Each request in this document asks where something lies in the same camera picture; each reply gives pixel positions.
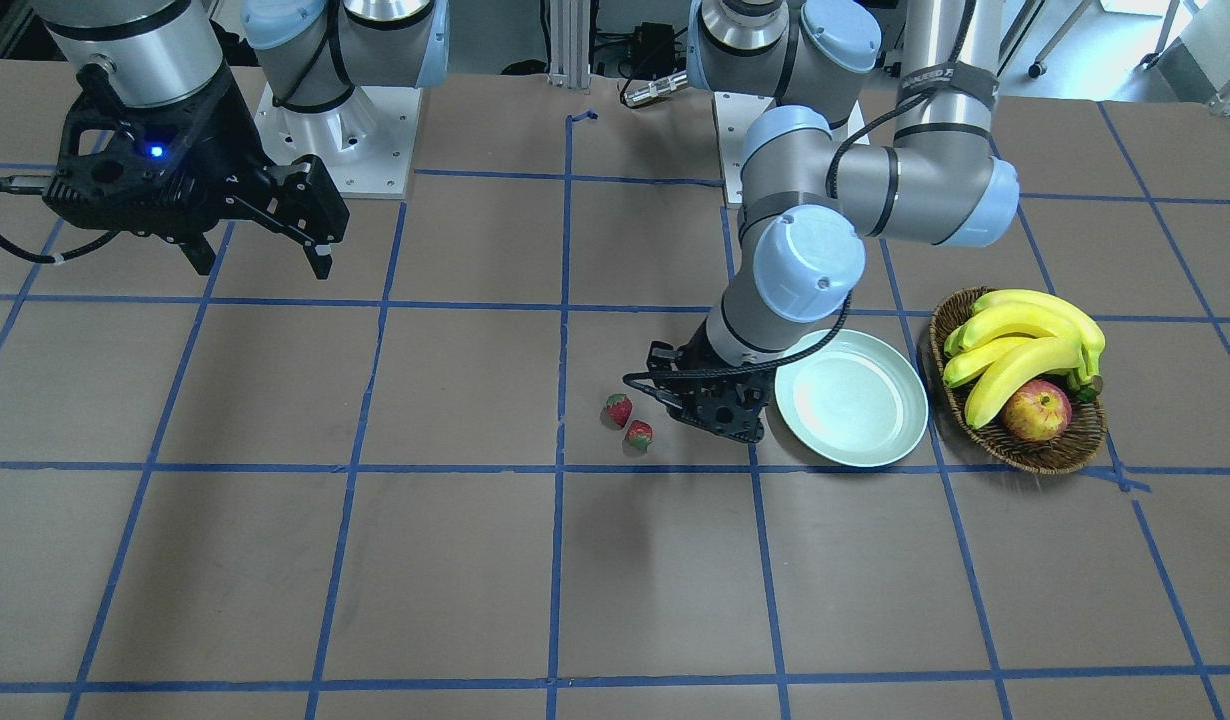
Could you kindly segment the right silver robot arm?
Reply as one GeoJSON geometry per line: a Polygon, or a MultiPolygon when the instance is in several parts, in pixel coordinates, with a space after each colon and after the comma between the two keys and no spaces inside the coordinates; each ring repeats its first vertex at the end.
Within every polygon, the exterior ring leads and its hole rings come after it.
{"type": "Polygon", "coordinates": [[[428,89],[449,66],[445,1],[245,1],[245,39],[290,159],[266,151],[198,1],[34,1],[75,70],[57,169],[33,183],[59,218],[180,247],[196,273],[223,220],[280,233],[326,279],[349,210],[339,169],[386,155],[369,87],[428,89]]]}

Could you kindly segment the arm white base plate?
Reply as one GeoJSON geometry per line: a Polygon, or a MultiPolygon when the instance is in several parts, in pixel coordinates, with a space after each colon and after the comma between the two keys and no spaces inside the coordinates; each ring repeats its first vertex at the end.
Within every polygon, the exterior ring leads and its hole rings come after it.
{"type": "MultiPolygon", "coordinates": [[[[748,133],[753,124],[763,124],[761,114],[768,111],[780,108],[779,102],[772,97],[760,97],[744,94],[713,94],[713,119],[717,130],[717,151],[720,151],[720,165],[723,170],[723,183],[726,206],[733,210],[740,210],[747,196],[742,182],[742,169],[749,156],[748,133]]],[[[865,127],[865,114],[859,105],[859,98],[852,102],[847,119],[843,127],[830,129],[830,135],[835,138],[847,137],[865,127]]],[[[825,192],[798,191],[811,196],[812,204],[819,202],[827,208],[838,208],[836,201],[827,199],[825,192]]]]}
{"type": "Polygon", "coordinates": [[[339,108],[301,114],[272,105],[264,87],[255,113],[268,155],[283,165],[312,154],[346,199],[403,201],[419,129],[419,89],[355,89],[339,108]]]}

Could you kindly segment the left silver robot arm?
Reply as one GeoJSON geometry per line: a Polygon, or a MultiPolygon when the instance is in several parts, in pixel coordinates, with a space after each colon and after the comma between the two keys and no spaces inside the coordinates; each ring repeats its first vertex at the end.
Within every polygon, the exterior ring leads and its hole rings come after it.
{"type": "Polygon", "coordinates": [[[694,87],[771,98],[740,159],[742,261],[691,340],[652,343],[627,386],[670,418],[753,443],[779,366],[829,316],[843,320],[865,238],[984,247],[1002,238],[1018,176],[989,146],[1002,2],[907,7],[891,143],[849,132],[883,33],[856,1],[696,1],[694,87]]]}

